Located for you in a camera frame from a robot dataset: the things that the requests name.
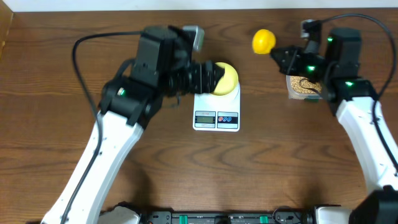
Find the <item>yellow measuring scoop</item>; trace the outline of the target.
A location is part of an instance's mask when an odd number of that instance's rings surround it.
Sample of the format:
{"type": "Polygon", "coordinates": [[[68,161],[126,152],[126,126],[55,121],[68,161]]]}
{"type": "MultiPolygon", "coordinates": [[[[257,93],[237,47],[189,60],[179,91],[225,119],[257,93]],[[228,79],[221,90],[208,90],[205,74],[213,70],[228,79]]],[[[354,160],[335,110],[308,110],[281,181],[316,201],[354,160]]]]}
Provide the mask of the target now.
{"type": "Polygon", "coordinates": [[[258,30],[252,39],[252,49],[255,54],[269,54],[276,45],[276,37],[267,29],[258,30]]]}

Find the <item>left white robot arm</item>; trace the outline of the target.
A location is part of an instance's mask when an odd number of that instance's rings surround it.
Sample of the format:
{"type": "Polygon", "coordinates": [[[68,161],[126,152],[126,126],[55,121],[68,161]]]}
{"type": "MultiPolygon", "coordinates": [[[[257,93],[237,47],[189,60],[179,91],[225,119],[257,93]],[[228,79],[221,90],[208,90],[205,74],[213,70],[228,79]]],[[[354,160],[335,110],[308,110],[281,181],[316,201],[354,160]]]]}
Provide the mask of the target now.
{"type": "Polygon", "coordinates": [[[166,96],[212,93],[224,69],[194,62],[204,30],[152,26],[138,33],[137,54],[125,60],[91,104],[95,125],[66,187],[44,223],[96,223],[114,179],[166,96]]]}

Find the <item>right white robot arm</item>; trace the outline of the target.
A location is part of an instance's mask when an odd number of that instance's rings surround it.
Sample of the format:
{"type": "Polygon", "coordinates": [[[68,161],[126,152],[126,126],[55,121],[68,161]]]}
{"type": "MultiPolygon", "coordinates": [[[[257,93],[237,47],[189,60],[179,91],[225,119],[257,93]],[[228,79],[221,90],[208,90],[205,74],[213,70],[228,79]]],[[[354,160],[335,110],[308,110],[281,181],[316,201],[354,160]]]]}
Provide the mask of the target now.
{"type": "Polygon", "coordinates": [[[368,191],[355,209],[319,205],[304,223],[397,223],[397,144],[375,89],[358,75],[361,44],[358,30],[336,28],[328,35],[323,57],[318,40],[309,40],[306,47],[271,50],[281,73],[321,85],[319,94],[349,136],[368,191]]]}

